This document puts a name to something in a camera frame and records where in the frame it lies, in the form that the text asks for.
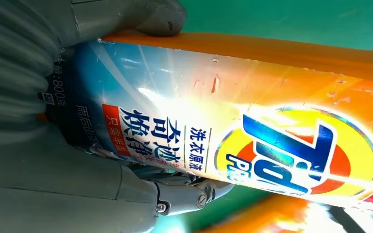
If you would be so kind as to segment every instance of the orange bottle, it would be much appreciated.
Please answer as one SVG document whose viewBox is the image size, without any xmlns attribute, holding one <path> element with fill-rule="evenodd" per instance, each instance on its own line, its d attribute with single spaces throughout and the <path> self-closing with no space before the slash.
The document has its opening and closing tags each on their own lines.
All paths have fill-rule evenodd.
<svg viewBox="0 0 373 233">
<path fill-rule="evenodd" d="M 71 70 L 80 148 L 373 211 L 373 51 L 119 34 L 79 45 Z"/>
</svg>

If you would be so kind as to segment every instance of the robotic arm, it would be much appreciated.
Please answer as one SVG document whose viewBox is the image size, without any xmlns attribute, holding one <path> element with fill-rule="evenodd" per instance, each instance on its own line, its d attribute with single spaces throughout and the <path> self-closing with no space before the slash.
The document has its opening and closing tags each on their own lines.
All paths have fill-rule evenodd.
<svg viewBox="0 0 373 233">
<path fill-rule="evenodd" d="M 0 233 L 147 232 L 232 184 L 97 158 L 37 121 L 59 49 L 117 30 L 180 32 L 174 0 L 0 0 Z"/>
</svg>

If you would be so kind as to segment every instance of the metal screw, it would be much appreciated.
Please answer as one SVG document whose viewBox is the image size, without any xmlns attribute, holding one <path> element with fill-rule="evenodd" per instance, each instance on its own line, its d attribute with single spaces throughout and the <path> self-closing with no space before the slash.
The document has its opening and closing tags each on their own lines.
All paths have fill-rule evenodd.
<svg viewBox="0 0 373 233">
<path fill-rule="evenodd" d="M 159 203 L 156 205 L 156 208 L 155 210 L 158 212 L 158 213 L 163 213 L 167 210 L 167 205 L 163 204 L 163 203 Z"/>
<path fill-rule="evenodd" d="M 202 208 L 204 207 L 206 204 L 206 194 L 205 193 L 201 193 L 199 196 L 198 196 L 198 201 L 197 201 L 197 206 L 199 208 Z"/>
</svg>

